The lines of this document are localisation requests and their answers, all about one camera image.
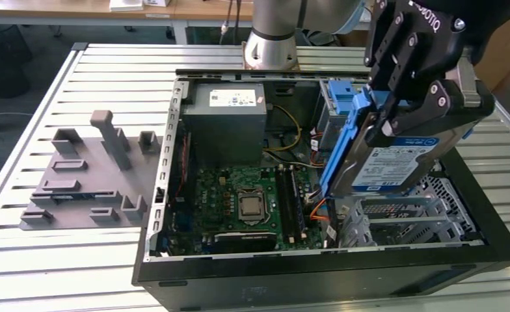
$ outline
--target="desk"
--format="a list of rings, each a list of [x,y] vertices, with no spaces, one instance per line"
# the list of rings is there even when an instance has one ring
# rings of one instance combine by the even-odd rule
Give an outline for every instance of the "desk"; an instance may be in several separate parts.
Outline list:
[[[0,0],[0,24],[171,26],[176,44],[187,44],[187,27],[221,27],[227,17],[227,0],[172,0],[170,6],[144,6],[142,11],[110,12],[110,0]],[[231,25],[235,20],[233,6]],[[251,27],[253,0],[242,3],[241,27]],[[357,29],[369,29],[364,13]]]
[[[366,70],[362,49],[301,47],[298,55],[302,70]],[[162,135],[178,68],[239,69],[242,48],[91,44],[71,52],[0,173],[0,312],[164,311],[131,285],[140,228],[21,231],[19,223],[55,151],[48,140],[56,129],[75,127],[80,136],[99,137],[90,115],[110,109],[126,135]],[[510,231],[510,116],[500,105],[458,151]],[[510,267],[432,296],[271,310],[510,311]]]

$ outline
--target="hard drive label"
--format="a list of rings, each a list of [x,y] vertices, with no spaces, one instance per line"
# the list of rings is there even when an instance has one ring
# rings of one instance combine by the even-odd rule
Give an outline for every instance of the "hard drive label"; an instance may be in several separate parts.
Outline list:
[[[429,153],[438,142],[438,138],[400,137],[389,148],[374,148],[353,188],[360,192],[396,189],[420,166],[417,158]]]

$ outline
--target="gray plastic peg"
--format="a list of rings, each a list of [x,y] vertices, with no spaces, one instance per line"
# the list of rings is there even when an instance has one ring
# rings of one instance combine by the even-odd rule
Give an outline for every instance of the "gray plastic peg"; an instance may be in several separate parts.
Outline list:
[[[106,148],[111,151],[120,170],[132,168],[128,155],[126,155],[126,147],[112,125],[112,112],[110,110],[95,110],[91,114],[91,125],[99,129],[103,135]]]

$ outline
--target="blue drive bay bracket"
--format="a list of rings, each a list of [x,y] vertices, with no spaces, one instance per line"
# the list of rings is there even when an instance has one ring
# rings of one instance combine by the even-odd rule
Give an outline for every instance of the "blue drive bay bracket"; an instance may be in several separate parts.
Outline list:
[[[338,114],[348,115],[346,125],[342,128],[341,136],[335,144],[329,163],[321,176],[322,194],[327,194],[330,183],[335,169],[344,161],[344,154],[352,141],[356,139],[360,128],[357,119],[361,111],[370,106],[369,94],[364,89],[362,93],[357,94],[350,81],[329,81],[329,90],[335,103],[335,111]]]

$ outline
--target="metal frame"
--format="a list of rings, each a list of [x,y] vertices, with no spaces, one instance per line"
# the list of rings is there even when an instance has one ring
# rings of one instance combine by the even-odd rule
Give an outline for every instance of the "metal frame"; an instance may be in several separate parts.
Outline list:
[[[90,44],[79,61],[79,52],[71,54],[0,173],[0,312],[156,312],[159,302],[130,284],[140,229],[21,232],[15,228],[24,210],[17,204],[27,205],[32,190],[24,188],[35,188],[40,181],[38,170],[46,168],[54,151],[43,139],[52,137],[56,127],[79,125],[78,132],[91,135],[94,131],[83,126],[91,111],[112,109],[127,135],[142,130],[160,133],[175,69],[239,70],[242,50],[210,45]],[[298,54],[302,70],[368,70],[361,49],[299,47]],[[167,57],[146,64],[138,55]],[[457,149],[510,231],[510,122],[500,106]],[[275,307],[299,312],[362,308],[370,312],[510,310],[510,268],[480,274],[429,296]]]

